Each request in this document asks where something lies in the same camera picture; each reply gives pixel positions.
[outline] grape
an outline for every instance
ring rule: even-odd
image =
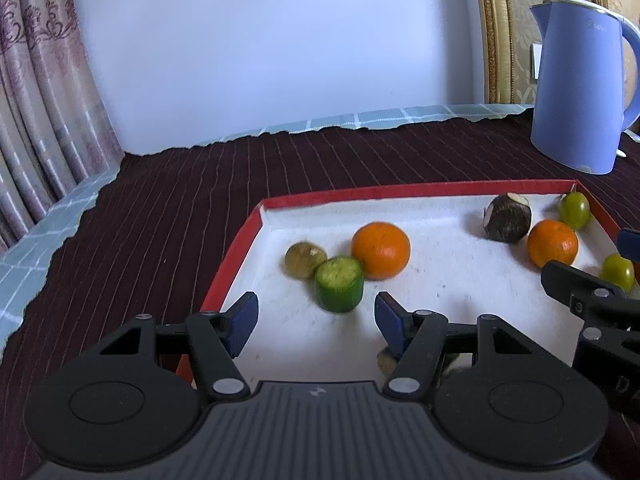
[[[618,253],[614,253],[604,259],[600,277],[609,283],[619,286],[625,292],[629,292],[636,282],[634,264]]]
[[[567,194],[560,201],[558,209],[561,221],[574,231],[582,229],[591,218],[589,201],[578,191]]]

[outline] blue kettle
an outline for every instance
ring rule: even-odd
[[[531,142],[574,170],[609,173],[620,133],[640,116],[640,70],[625,109],[622,46],[625,38],[640,66],[640,30],[584,0],[544,0],[531,12],[542,34]]]

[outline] patterned curtain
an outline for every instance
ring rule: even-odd
[[[74,0],[0,0],[0,253],[123,152]]]

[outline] wall outlet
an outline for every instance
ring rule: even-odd
[[[542,54],[542,45],[539,43],[531,43],[531,78],[533,81],[538,80],[540,73],[540,55]]]

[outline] kettle spout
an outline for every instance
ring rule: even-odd
[[[533,13],[533,17],[538,23],[540,34],[542,35],[542,39],[544,40],[546,34],[546,26],[549,23],[549,16],[551,15],[551,2],[531,6],[531,12]]]

